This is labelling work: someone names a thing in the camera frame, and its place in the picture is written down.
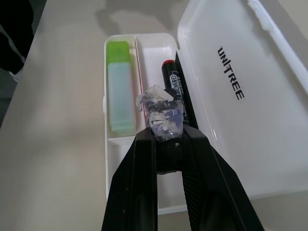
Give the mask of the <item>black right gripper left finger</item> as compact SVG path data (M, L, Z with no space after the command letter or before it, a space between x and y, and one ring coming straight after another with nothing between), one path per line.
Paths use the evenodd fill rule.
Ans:
M155 137L138 133L112 177L103 231L158 229L156 174Z

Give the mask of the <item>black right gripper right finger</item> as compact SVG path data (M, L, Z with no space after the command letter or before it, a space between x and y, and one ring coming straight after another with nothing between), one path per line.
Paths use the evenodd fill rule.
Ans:
M184 127L183 187L193 231L264 228L231 166L198 129Z

